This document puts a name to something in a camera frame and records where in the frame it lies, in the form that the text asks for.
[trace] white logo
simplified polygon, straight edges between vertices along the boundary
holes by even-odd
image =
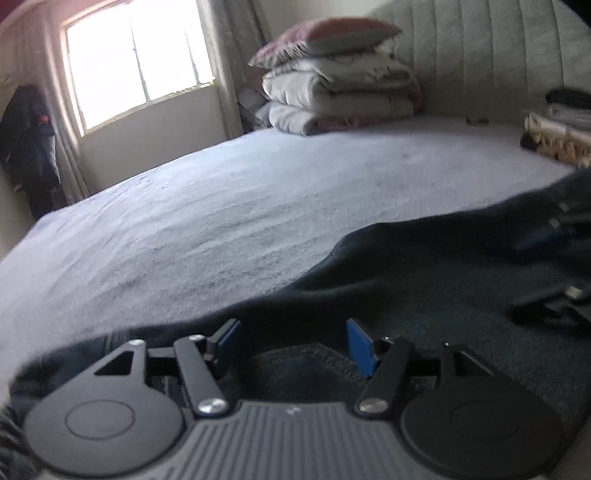
[[[291,407],[285,409],[285,413],[287,413],[288,415],[292,415],[292,416],[295,415],[296,413],[300,413],[300,412],[301,412],[301,408],[297,407],[295,405],[292,405]]]

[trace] window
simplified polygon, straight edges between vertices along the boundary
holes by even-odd
[[[196,0],[134,0],[66,30],[83,129],[213,80]]]

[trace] upholstered headboard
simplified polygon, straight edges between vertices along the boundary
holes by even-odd
[[[591,91],[591,28],[560,0],[392,0],[369,16],[402,34],[425,110],[522,124],[548,90]]]

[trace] black circular disc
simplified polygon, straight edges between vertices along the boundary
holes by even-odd
[[[411,401],[402,434],[426,464],[455,478],[531,478],[562,440],[558,415],[527,390],[495,377],[457,378]]]
[[[27,417],[31,451],[52,471],[104,478],[137,471],[160,458],[183,432],[171,399],[146,385],[58,390]]]

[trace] gray curtain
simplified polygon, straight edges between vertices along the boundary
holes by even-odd
[[[90,196],[80,172],[80,135],[70,102],[61,39],[51,23],[51,2],[24,14],[11,27],[16,49],[16,77],[21,85],[36,85],[43,95],[56,131],[56,159],[68,203]]]
[[[270,38],[258,0],[197,0],[226,134],[243,134],[236,96],[254,74],[248,62]]]

